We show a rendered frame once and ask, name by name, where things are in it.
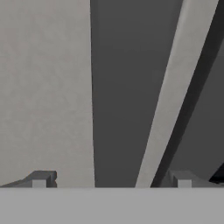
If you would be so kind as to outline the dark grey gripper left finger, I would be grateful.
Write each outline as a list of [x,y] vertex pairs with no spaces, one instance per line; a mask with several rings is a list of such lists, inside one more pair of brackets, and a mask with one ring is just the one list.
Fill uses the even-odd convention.
[[56,171],[33,171],[23,179],[11,182],[6,185],[0,185],[0,188],[56,188],[56,179]]

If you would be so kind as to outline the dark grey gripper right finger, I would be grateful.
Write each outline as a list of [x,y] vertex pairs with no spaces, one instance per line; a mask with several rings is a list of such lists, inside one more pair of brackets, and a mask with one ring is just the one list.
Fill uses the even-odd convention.
[[169,171],[171,186],[177,188],[224,188],[224,185],[215,184],[198,178],[189,171]]

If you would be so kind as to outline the dark grey fridge door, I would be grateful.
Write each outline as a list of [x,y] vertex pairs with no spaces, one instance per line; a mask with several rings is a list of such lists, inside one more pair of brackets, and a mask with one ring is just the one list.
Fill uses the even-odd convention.
[[132,187],[183,2],[90,0],[94,184]]

